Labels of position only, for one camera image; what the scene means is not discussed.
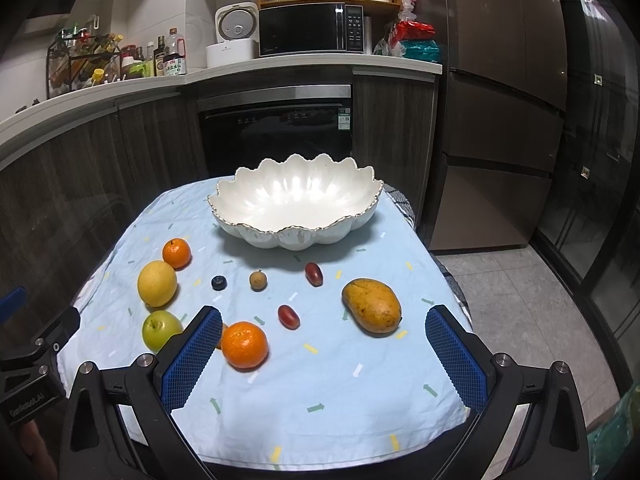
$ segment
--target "blueberry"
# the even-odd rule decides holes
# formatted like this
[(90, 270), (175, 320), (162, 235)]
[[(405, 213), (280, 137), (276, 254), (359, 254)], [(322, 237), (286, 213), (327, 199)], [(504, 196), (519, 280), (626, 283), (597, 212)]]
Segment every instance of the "blueberry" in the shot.
[(211, 280), (211, 286), (213, 290), (225, 290), (226, 278), (224, 276), (214, 276)]

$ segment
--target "oven door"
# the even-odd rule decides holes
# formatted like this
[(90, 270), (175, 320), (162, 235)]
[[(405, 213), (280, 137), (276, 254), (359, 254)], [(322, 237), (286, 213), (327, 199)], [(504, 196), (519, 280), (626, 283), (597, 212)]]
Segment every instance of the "oven door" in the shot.
[(260, 55), (346, 52), (344, 4), (297, 4), (260, 10)]
[(254, 170), (265, 158), (351, 156), (351, 86), (290, 86), (198, 102), (209, 176)]

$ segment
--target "green apple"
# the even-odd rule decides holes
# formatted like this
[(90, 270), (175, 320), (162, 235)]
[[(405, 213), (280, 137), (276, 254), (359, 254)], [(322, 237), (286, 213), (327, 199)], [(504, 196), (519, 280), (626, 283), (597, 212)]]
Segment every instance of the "green apple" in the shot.
[(152, 352), (158, 352), (172, 335), (182, 333), (182, 323), (166, 310), (149, 314), (142, 325), (142, 339)]

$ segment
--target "scalloped bowl rim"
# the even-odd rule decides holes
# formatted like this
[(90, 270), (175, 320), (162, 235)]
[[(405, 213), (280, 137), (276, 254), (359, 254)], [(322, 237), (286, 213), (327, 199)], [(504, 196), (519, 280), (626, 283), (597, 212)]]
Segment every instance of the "scalloped bowl rim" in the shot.
[[(240, 168), (238, 168), (238, 169), (236, 170), (236, 173), (234, 174), (234, 177), (233, 177), (231, 180), (225, 180), (224, 182), (229, 182), (229, 183), (234, 182), (234, 181), (236, 180), (236, 178), (238, 178), (238, 171), (240, 171), (240, 170), (247, 170), (247, 171), (251, 171), (251, 172), (254, 172), (254, 171), (258, 171), (258, 170), (260, 170), (260, 167), (261, 167), (261, 165), (263, 164), (263, 162), (264, 162), (265, 160), (270, 160), (270, 161), (274, 162), (275, 164), (286, 164), (286, 163), (287, 163), (287, 161), (288, 161), (290, 158), (292, 158), (292, 157), (294, 157), (294, 156), (300, 156), (301, 158), (303, 158), (303, 159), (304, 159), (304, 160), (306, 160), (307, 162), (313, 162), (314, 160), (316, 160), (318, 157), (320, 157), (320, 156), (322, 156), (322, 155), (326, 155), (326, 156), (328, 156), (328, 157), (329, 157), (329, 160), (331, 160), (331, 162), (332, 162), (332, 163), (334, 163), (334, 164), (339, 164), (340, 162), (342, 162), (342, 161), (340, 161), (340, 162), (335, 162), (335, 161), (331, 158), (331, 155), (327, 155), (326, 153), (321, 153), (320, 155), (316, 156), (316, 158), (313, 158), (312, 160), (309, 160), (308, 158), (304, 158), (302, 155), (298, 155), (297, 153), (294, 153), (293, 155), (289, 155), (289, 156), (287, 157), (287, 160), (285, 160), (284, 162), (276, 162), (276, 161), (275, 161), (275, 160), (273, 160), (272, 158), (264, 158), (263, 160), (261, 160), (260, 164), (258, 164), (258, 167), (257, 167), (257, 168), (255, 168), (254, 170), (250, 170), (249, 168), (245, 168), (244, 166), (243, 166), (243, 167), (240, 167)], [(383, 182), (382, 180), (377, 180), (377, 179), (376, 179), (376, 171), (373, 169), (373, 167), (372, 167), (372, 166), (365, 166), (364, 168), (359, 168), (359, 167), (358, 167), (358, 165), (357, 165), (357, 163), (356, 163), (356, 161), (354, 160), (354, 158), (353, 158), (352, 156), (347, 156), (347, 157), (345, 157), (343, 160), (352, 160), (352, 161), (353, 161), (353, 163), (354, 163), (354, 165), (355, 165), (355, 167), (356, 167), (356, 170), (357, 170), (357, 171), (359, 171), (359, 170), (366, 170), (367, 168), (371, 168), (371, 179), (372, 179), (372, 182), (378, 182), (378, 183), (379, 183), (379, 185), (378, 185), (378, 191), (376, 192), (375, 196), (373, 197), (373, 200), (371, 201), (371, 203), (367, 206), (367, 208), (366, 208), (364, 211), (362, 211), (362, 212), (360, 212), (360, 213), (357, 213), (357, 214), (355, 214), (355, 215), (346, 215), (346, 216), (343, 216), (343, 217), (338, 218), (338, 219), (337, 219), (337, 220), (335, 220), (334, 222), (331, 222), (329, 225), (324, 226), (324, 227), (316, 227), (316, 228), (313, 228), (313, 229), (312, 229), (312, 228), (309, 228), (309, 227), (302, 227), (302, 226), (299, 226), (299, 225), (290, 225), (290, 226), (283, 227), (282, 229), (279, 229), (279, 230), (277, 230), (277, 231), (262, 231), (262, 230), (258, 229), (257, 227), (253, 227), (252, 225), (245, 224), (245, 223), (243, 223), (243, 222), (238, 222), (237, 224), (234, 224), (233, 222), (229, 222), (229, 221), (225, 220), (225, 219), (224, 219), (224, 217), (223, 217), (223, 216), (219, 213), (219, 211), (216, 209), (216, 207), (211, 203), (211, 195), (210, 195), (210, 194), (209, 194), (209, 195), (207, 195), (207, 202), (209, 202), (209, 206), (210, 206), (210, 207), (211, 207), (211, 209), (212, 209), (213, 216), (215, 216), (218, 220), (220, 220), (221, 222), (224, 222), (226, 225), (231, 226), (231, 227), (239, 227), (239, 226), (242, 226), (242, 227), (244, 227), (244, 228), (246, 228), (246, 229), (251, 229), (252, 231), (256, 231), (256, 232), (258, 232), (258, 233), (265, 234), (265, 235), (277, 235), (277, 234), (283, 233), (284, 231), (287, 231), (287, 230), (289, 230), (289, 229), (302, 229), (302, 230), (305, 230), (305, 231), (309, 231), (309, 232), (311, 232), (311, 233), (313, 233), (313, 232), (315, 232), (315, 231), (322, 231), (322, 230), (324, 230), (324, 229), (328, 229), (329, 227), (333, 227), (334, 225), (336, 225), (336, 224), (338, 224), (338, 223), (340, 223), (340, 222), (342, 222), (342, 221), (346, 220), (347, 218), (353, 218), (353, 219), (356, 219), (356, 218), (359, 218), (360, 216), (362, 216), (362, 215), (366, 214), (366, 213), (367, 213), (367, 212), (368, 212), (372, 207), (374, 207), (374, 206), (378, 203), (378, 200), (380, 199), (380, 194), (382, 193), (382, 189), (383, 189), (383, 186), (384, 186), (384, 182)], [(220, 182), (222, 182), (222, 179), (220, 179), (220, 180), (218, 180), (218, 181), (216, 182), (216, 196), (220, 196)]]

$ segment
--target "red plastic bag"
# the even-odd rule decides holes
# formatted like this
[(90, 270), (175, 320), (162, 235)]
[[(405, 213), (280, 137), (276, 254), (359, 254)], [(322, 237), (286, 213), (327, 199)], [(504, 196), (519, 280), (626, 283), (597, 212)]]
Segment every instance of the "red plastic bag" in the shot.
[(389, 35), (389, 45), (393, 48), (398, 41), (432, 40), (436, 30), (427, 23), (398, 22)]

